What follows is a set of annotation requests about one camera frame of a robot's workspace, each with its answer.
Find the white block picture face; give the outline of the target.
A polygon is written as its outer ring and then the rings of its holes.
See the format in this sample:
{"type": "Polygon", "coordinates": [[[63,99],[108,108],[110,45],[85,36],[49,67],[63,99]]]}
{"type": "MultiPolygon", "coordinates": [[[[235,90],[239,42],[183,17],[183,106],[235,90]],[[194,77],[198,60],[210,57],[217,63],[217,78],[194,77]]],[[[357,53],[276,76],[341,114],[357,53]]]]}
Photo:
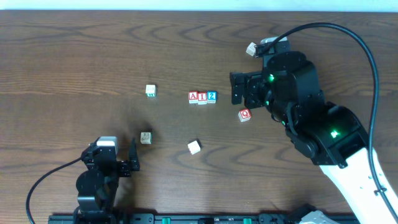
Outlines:
{"type": "Polygon", "coordinates": [[[140,137],[141,144],[152,144],[152,133],[142,132],[140,137]]]}

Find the white block green side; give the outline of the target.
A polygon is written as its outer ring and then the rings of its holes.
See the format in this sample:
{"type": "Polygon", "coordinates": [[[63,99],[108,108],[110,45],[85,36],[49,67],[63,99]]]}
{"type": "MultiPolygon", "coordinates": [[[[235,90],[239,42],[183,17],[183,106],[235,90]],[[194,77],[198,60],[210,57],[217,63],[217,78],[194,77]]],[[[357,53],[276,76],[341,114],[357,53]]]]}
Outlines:
{"type": "Polygon", "coordinates": [[[152,84],[146,85],[146,95],[147,95],[147,97],[156,97],[156,95],[157,95],[156,85],[152,85],[152,84]]]}

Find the white block top right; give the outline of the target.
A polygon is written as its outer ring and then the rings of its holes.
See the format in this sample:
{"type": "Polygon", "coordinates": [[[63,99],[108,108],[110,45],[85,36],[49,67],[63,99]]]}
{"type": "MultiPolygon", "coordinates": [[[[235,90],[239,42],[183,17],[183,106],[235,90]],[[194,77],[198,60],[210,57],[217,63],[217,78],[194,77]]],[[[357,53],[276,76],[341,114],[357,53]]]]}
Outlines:
{"type": "Polygon", "coordinates": [[[256,54],[256,47],[257,45],[254,42],[251,42],[246,48],[246,53],[251,57],[254,57],[256,54]]]}

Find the plain white tilted block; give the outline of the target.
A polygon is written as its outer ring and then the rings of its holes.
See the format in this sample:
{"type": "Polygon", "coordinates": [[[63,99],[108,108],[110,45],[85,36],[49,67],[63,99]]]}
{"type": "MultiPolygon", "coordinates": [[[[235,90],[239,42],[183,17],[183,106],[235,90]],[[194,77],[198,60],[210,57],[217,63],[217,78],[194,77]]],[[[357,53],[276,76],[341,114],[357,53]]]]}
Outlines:
{"type": "Polygon", "coordinates": [[[187,147],[188,147],[188,150],[190,151],[191,155],[194,155],[194,154],[196,154],[196,153],[201,151],[200,143],[197,140],[195,140],[193,142],[190,142],[187,145],[187,147]]]}

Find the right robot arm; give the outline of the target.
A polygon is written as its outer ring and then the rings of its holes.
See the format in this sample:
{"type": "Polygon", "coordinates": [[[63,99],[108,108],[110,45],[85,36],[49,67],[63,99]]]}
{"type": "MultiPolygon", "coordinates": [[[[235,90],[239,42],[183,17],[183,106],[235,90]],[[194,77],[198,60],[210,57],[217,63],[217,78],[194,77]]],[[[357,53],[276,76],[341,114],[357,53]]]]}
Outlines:
{"type": "Polygon", "coordinates": [[[298,51],[272,50],[258,72],[229,75],[231,101],[265,107],[298,150],[336,185],[360,223],[395,223],[368,163],[369,134],[348,108],[326,102],[314,64],[298,51]]]}

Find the blue number 2 block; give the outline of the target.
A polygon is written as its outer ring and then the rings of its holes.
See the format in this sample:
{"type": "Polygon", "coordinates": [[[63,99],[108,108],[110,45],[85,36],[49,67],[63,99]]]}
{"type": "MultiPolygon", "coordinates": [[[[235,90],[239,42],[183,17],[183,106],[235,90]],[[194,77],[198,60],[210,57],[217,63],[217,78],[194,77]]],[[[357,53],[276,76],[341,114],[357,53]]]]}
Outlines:
{"type": "Polygon", "coordinates": [[[208,91],[207,92],[207,103],[214,104],[217,101],[217,92],[216,91],[208,91]]]}

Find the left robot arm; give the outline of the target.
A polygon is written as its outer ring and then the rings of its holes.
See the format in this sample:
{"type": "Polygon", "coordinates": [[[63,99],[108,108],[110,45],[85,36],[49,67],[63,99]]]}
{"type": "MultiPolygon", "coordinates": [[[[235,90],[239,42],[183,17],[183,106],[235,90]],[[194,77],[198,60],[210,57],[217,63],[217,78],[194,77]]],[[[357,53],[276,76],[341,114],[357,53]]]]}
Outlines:
{"type": "Polygon", "coordinates": [[[81,161],[87,167],[76,181],[78,208],[73,223],[122,223],[126,219],[114,209],[114,200],[121,177],[130,177],[140,170],[136,142],[131,141],[128,159],[117,160],[118,140],[101,136],[82,152],[81,161]]]}

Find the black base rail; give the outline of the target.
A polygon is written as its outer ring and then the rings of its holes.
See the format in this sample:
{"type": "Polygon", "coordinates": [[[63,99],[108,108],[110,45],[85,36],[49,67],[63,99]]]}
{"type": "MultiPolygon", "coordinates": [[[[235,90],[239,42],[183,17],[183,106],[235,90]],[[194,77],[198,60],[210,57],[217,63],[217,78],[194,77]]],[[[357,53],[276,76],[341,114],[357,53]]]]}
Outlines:
{"type": "Polygon", "coordinates": [[[129,223],[129,224],[270,224],[270,223],[298,223],[290,221],[287,215],[262,213],[260,215],[153,215],[151,213],[136,213],[128,218],[117,220],[87,221],[82,217],[73,219],[73,215],[51,215],[48,224],[72,224],[72,223],[129,223]]]}

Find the red letter Q block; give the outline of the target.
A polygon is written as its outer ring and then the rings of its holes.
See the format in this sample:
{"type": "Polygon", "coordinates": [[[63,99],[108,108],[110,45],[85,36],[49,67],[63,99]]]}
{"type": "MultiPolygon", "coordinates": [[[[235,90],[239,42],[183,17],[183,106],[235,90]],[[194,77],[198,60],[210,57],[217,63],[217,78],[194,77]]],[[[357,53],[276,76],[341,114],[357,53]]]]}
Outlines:
{"type": "Polygon", "coordinates": [[[249,109],[243,109],[240,110],[238,113],[238,118],[240,120],[240,122],[245,122],[245,121],[249,121],[251,119],[251,112],[249,109]]]}

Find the red letter A block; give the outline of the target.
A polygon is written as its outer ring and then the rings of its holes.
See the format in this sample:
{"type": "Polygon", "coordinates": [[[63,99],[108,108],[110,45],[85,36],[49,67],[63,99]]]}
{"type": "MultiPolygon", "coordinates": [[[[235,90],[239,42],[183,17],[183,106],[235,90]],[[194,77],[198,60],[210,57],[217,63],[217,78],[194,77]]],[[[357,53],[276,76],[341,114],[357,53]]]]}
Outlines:
{"type": "Polygon", "coordinates": [[[188,102],[190,104],[198,103],[198,92],[197,91],[189,91],[188,92],[188,102]]]}

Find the red letter I block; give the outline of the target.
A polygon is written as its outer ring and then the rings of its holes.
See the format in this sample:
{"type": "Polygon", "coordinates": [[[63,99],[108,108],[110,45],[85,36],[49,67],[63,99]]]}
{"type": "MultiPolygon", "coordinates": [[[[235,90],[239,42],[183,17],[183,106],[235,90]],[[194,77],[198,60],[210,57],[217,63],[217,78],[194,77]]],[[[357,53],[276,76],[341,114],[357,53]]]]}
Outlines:
{"type": "Polygon", "coordinates": [[[207,92],[198,92],[198,104],[205,105],[208,103],[207,92]]]}

